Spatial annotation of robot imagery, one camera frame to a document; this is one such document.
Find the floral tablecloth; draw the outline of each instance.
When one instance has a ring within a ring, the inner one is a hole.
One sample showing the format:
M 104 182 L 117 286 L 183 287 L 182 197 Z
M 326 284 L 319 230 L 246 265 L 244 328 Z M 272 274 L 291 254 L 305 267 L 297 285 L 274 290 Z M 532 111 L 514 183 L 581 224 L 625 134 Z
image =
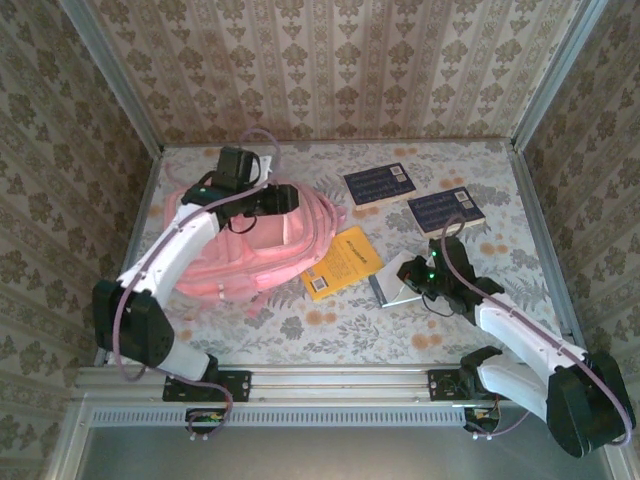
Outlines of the floral tablecloth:
M 346 173 L 402 162 L 419 195 L 467 187 L 487 217 L 461 239 L 478 275 L 502 284 L 534 319 L 558 332 L 549 292 L 509 163 L 508 143 L 292 144 L 282 147 L 288 176 L 324 192 L 348 209 L 344 228 L 359 224 L 384 261 L 402 249 L 427 253 L 406 202 L 355 211 L 342 179 Z M 260 154 L 268 146 L 252 148 Z M 215 168 L 218 148 L 181 147 L 164 152 L 139 256 L 162 231 L 165 197 Z M 434 309 L 448 312 L 443 300 Z M 179 338 L 216 355 L 221 364 L 417 364 L 458 362 L 496 341 L 463 317 L 443 318 L 420 302 L 382 310 L 363 280 L 313 302 L 300 279 L 275 289 L 251 318 L 248 304 L 200 308 L 174 291 L 165 312 Z

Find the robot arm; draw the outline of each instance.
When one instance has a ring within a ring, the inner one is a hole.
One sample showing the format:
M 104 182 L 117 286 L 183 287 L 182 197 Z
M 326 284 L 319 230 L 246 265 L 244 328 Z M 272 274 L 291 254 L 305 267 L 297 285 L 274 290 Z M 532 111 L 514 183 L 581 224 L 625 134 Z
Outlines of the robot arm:
M 573 357 L 604 382 L 635 427 L 620 370 L 609 354 L 591 354 L 538 325 L 546 337 L 543 338 L 518 319 L 530 317 L 500 285 L 489 278 L 476 277 L 457 237 L 447 237 L 445 242 L 453 267 L 473 286 L 508 307 L 508 311 L 472 291 L 452 274 L 439 240 L 431 240 L 429 244 L 432 265 L 431 261 L 416 257 L 402 265 L 398 277 L 426 298 L 435 300 L 443 296 L 452 311 L 464 315 L 509 348 L 510 352 L 503 353 L 485 347 L 461 360 L 460 378 L 472 398 L 495 398 L 498 394 L 511 399 L 543 420 L 568 453 L 582 457 L 622 435 L 625 426 L 613 403 L 571 360 Z
M 265 182 L 270 162 L 270 157 L 259 158 L 246 150 L 224 147 L 218 168 L 187 190 L 174 219 L 142 259 L 115 282 L 98 282 L 93 289 L 93 313 L 100 347 L 113 350 L 118 304 L 132 286 L 120 324 L 122 355 L 187 380 L 216 382 L 217 359 L 176 338 L 162 308 L 185 268 L 229 225 L 232 217 L 277 215 L 298 207 L 295 187 L 267 185 L 251 195 L 196 214 L 202 207 Z

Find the wall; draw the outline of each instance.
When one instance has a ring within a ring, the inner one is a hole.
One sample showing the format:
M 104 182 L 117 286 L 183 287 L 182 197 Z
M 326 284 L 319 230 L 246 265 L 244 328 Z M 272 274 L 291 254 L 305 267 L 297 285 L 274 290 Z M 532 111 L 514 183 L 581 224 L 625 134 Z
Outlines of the wall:
M 0 478 L 36 478 L 150 168 L 55 1 L 0 2 Z
M 165 143 L 510 136 L 577 1 L 89 0 Z
M 640 2 L 610 1 L 525 149 L 587 343 L 616 357 L 636 415 L 639 106 Z

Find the yellow book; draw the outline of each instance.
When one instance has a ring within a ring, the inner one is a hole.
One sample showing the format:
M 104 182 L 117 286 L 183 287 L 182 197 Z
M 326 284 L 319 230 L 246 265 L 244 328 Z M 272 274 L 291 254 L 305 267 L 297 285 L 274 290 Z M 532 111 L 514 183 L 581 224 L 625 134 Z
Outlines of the yellow book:
M 359 226 L 336 235 L 327 255 L 300 275 L 314 301 L 373 275 L 384 264 Z

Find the small notebook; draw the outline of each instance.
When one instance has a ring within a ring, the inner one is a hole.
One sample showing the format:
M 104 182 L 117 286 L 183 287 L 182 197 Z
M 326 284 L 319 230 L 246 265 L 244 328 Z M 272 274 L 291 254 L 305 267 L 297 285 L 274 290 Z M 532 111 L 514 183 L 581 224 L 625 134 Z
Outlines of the small notebook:
M 376 273 L 384 263 L 359 226 L 339 233 L 325 257 L 300 274 L 316 301 Z
M 461 214 L 465 218 L 466 227 L 486 221 L 484 214 L 465 187 L 409 200 L 409 208 L 418 222 L 422 235 L 426 238 L 442 236 L 447 220 L 455 214 Z M 451 225 L 448 232 L 454 233 L 459 226 L 459 223 Z
M 420 300 L 420 294 L 412 291 L 398 278 L 398 270 L 402 264 L 414 258 L 416 256 L 413 253 L 403 250 L 378 273 L 369 276 L 369 283 L 381 308 Z
M 400 163 L 344 176 L 356 210 L 413 198 L 416 187 Z

